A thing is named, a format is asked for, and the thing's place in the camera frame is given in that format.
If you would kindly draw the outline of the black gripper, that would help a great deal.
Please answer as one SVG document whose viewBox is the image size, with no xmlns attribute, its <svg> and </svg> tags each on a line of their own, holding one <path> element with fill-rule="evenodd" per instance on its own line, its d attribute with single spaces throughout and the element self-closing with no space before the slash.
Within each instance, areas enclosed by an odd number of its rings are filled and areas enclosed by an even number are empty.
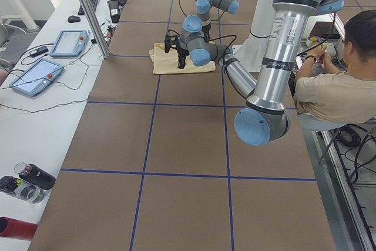
<svg viewBox="0 0 376 251">
<path fill-rule="evenodd" d="M 203 32 L 203 35 L 204 35 L 204 39 L 206 41 L 209 41 L 210 40 L 210 26 L 202 27 L 202 32 Z"/>
<path fill-rule="evenodd" d="M 186 66 L 186 57 L 189 56 L 189 51 L 182 48 L 178 43 L 176 44 L 176 50 L 178 53 L 178 69 L 184 69 Z"/>
</svg>

